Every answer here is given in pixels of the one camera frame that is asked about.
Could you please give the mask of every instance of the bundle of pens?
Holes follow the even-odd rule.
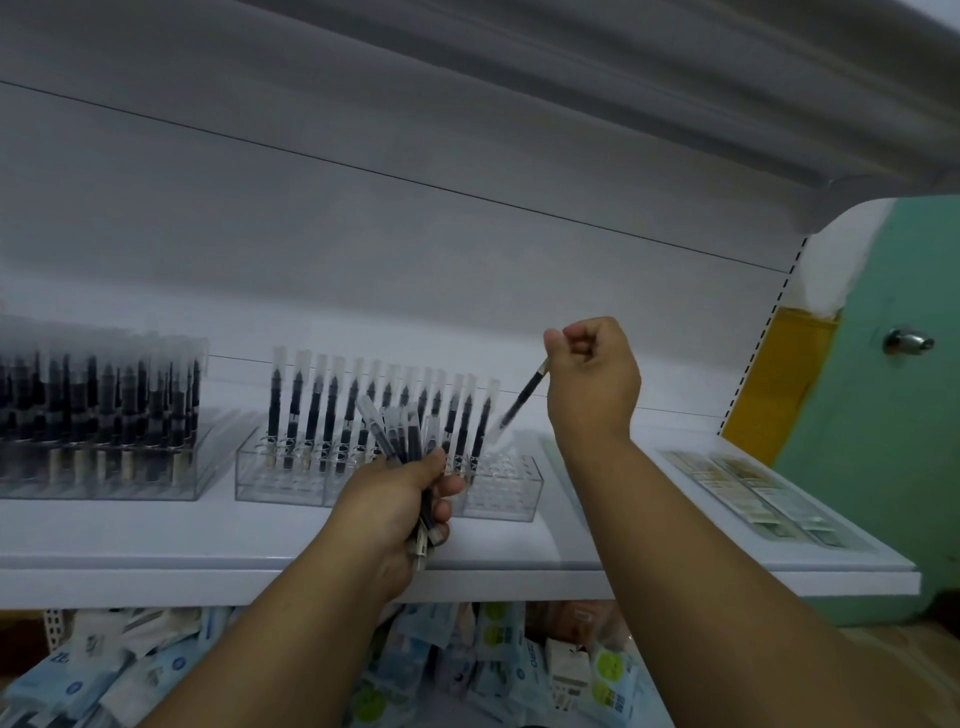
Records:
[[[0,316],[0,342],[0,496],[199,496],[204,340]]]
[[[372,436],[373,425],[379,425],[398,462],[416,459],[436,447],[447,452],[447,471],[461,473],[469,486],[454,500],[455,516],[533,519],[543,483],[533,458],[485,449],[499,381],[491,379],[486,389],[478,389],[476,376],[458,374],[448,385],[442,369],[427,367],[420,377],[418,367],[397,364],[387,366],[381,376],[381,361],[374,360],[365,371],[363,358],[354,359],[347,372],[344,357],[319,354],[312,386],[308,386],[311,358],[308,350],[297,352],[288,391],[284,387],[287,351],[274,349],[266,427],[237,452],[238,499],[333,505],[353,471],[387,451]],[[305,393],[309,400],[301,435]],[[372,412],[358,415],[361,398],[369,401]],[[280,437],[285,409],[289,412],[286,437]],[[373,414],[376,420],[371,421],[367,415]],[[498,436],[496,427],[490,429]]]

